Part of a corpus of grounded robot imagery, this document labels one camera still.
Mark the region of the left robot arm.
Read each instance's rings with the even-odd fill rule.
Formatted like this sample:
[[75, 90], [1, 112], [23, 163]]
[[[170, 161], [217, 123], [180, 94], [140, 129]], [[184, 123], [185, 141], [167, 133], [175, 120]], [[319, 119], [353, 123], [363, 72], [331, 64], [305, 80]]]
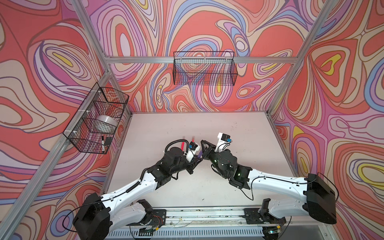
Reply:
[[144, 169], [136, 181], [108, 194], [89, 195], [74, 216], [74, 231], [81, 240], [103, 240], [126, 225], [160, 227], [164, 220], [143, 196], [176, 180], [181, 171], [193, 174], [201, 161], [193, 152], [185, 153], [176, 147], [165, 151], [163, 158]]

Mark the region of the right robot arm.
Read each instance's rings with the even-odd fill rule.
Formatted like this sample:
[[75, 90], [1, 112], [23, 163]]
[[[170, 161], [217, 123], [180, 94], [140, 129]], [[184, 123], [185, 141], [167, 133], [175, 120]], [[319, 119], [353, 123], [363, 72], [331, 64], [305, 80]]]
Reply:
[[276, 219], [293, 216], [310, 216], [312, 219], [334, 225], [337, 223], [336, 192], [319, 174], [307, 177], [286, 177], [274, 175], [243, 166], [224, 143], [213, 145], [202, 140], [202, 157], [211, 162], [215, 173], [228, 180], [241, 191], [263, 190], [284, 195], [285, 200], [263, 200], [260, 215]]

